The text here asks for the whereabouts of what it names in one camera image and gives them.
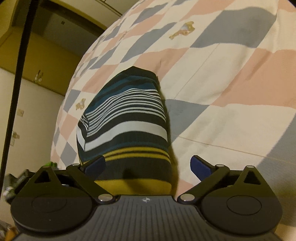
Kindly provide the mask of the striped dark knit sweater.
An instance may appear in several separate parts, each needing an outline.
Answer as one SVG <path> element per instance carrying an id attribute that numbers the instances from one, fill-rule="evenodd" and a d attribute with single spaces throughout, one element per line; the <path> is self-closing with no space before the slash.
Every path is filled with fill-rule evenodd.
<path id="1" fill-rule="evenodd" d="M 78 121 L 81 164 L 103 157 L 95 183 L 113 195 L 169 195 L 169 125 L 155 73 L 132 66 L 107 82 Z"/>

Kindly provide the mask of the pink grey checkered bedspread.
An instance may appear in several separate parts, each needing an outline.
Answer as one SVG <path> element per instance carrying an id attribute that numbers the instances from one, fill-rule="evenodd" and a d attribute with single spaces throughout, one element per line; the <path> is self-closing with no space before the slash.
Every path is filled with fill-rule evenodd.
<path id="1" fill-rule="evenodd" d="M 169 193 L 198 183 L 189 159 L 256 166 L 273 191 L 295 196 L 295 7 L 289 1 L 139 1 L 86 51 L 60 107 L 51 160 L 82 162 L 83 111 L 135 66 L 157 76 L 170 122 L 170 159 L 148 174 L 107 178 L 110 192 Z"/>

